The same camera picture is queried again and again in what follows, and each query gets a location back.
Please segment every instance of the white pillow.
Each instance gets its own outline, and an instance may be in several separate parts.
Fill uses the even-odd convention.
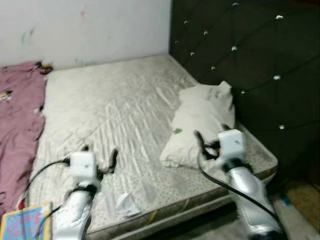
[[[232,104],[231,86],[198,84],[179,92],[180,107],[171,122],[172,135],[164,147],[160,161],[167,167],[185,166],[197,169],[199,146],[194,131],[198,130],[204,141],[215,140],[221,124],[235,126],[235,108]]]

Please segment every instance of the quilted mattress cover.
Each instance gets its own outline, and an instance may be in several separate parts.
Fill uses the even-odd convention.
[[[172,132],[178,93],[195,84],[167,54],[48,75],[43,110],[46,124],[32,174],[85,144],[96,153],[101,167],[107,167],[112,149],[119,149],[115,174],[103,178],[101,192],[94,199],[87,239],[138,239],[163,228],[159,223],[171,221],[172,216],[188,219],[201,212],[197,210],[200,206],[214,202],[218,207],[223,200],[227,202],[227,191],[197,170],[167,168],[159,161]],[[240,128],[247,140],[246,161],[260,178],[272,176],[277,159]],[[224,179],[221,172],[213,174]],[[73,187],[67,167],[51,166],[32,184],[30,203],[51,201],[56,207]],[[124,193],[133,196],[139,215],[122,217],[117,213],[117,199]],[[186,217],[192,210],[195,213]]]

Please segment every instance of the book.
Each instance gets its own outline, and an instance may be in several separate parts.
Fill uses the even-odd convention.
[[[51,211],[52,203],[46,202],[5,213],[1,220],[0,240],[51,240],[51,217],[45,220],[39,236],[35,238],[39,225]]]

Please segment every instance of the pink blanket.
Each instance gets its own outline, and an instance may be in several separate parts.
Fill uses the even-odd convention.
[[[39,62],[0,69],[0,217],[14,211],[25,190],[45,118],[47,71]]]

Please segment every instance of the bed frame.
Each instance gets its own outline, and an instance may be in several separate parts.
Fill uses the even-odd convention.
[[[319,1],[173,0],[170,54],[233,87],[237,119],[279,159],[279,185],[319,152]]]

